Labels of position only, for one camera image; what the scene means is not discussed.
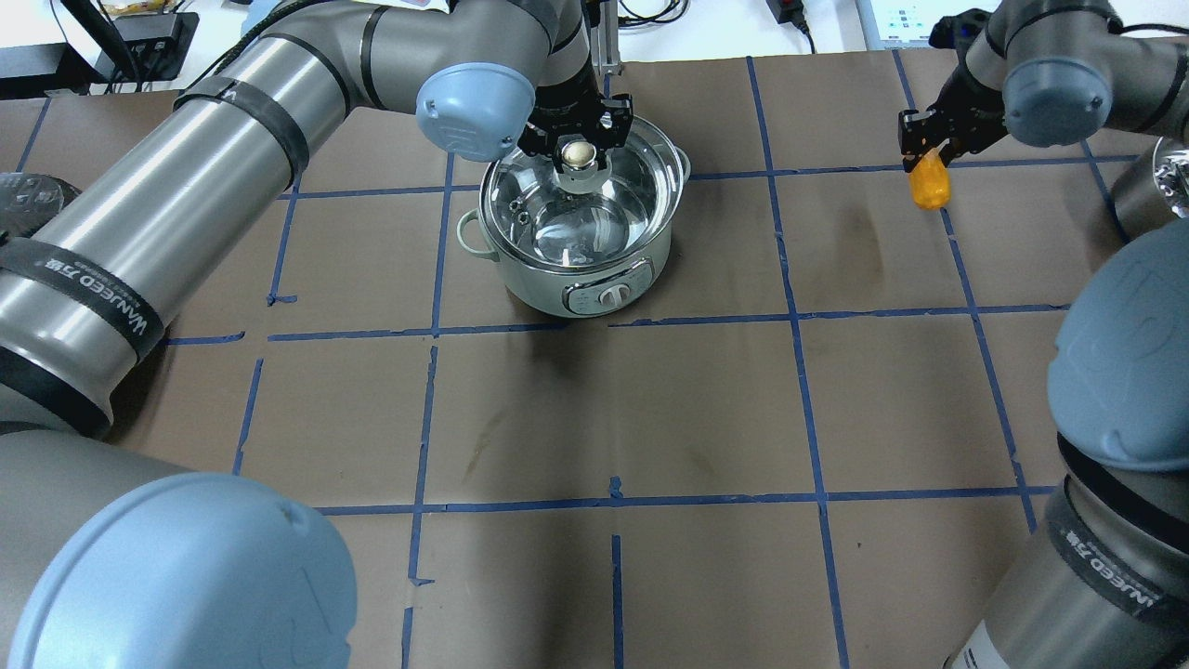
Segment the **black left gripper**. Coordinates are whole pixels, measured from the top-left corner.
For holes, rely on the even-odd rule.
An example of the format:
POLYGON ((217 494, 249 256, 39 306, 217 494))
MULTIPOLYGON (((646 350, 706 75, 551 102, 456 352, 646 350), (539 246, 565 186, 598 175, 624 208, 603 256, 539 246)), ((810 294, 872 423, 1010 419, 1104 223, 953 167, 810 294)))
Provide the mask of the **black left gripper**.
POLYGON ((516 146, 555 160, 562 131, 594 131, 596 149, 623 149, 635 119, 633 94, 602 97, 589 46, 566 48, 546 64, 516 146))

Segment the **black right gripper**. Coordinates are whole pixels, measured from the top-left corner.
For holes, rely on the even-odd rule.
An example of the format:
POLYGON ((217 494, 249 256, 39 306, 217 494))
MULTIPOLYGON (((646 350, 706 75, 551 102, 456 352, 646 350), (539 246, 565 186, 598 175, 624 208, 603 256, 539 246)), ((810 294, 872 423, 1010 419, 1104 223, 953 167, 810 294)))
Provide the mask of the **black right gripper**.
POLYGON ((982 84, 965 62, 946 78, 932 109, 897 114, 897 145, 905 173, 938 149, 943 166, 968 153, 981 153, 1008 135, 1002 91, 982 84), (946 126, 940 144, 940 116, 946 126))

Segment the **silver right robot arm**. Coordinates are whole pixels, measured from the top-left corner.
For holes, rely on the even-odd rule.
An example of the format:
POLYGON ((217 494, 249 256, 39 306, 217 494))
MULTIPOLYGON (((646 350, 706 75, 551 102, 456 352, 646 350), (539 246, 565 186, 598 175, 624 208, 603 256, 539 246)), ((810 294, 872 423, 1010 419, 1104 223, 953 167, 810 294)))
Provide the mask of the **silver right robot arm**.
MULTIPOLYGON (((955 71, 897 141, 914 198, 1011 135, 1100 128, 1185 141, 1185 44, 1130 38, 1108 1, 1004 1, 942 18, 955 71)), ((1072 302, 1046 397, 1065 478, 946 668, 1184 668, 1185 219, 1116 250, 1072 302)))

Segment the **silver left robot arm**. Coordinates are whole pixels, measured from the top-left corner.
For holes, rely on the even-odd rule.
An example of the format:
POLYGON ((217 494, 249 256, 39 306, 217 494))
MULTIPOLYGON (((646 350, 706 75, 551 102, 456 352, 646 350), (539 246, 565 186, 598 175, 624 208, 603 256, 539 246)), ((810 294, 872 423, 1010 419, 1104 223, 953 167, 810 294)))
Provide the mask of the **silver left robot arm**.
POLYGON ((361 111, 455 160, 619 144, 589 1, 268 1, 153 130, 4 240, 5 668, 348 668, 359 583, 310 505, 111 443, 234 250, 361 111))

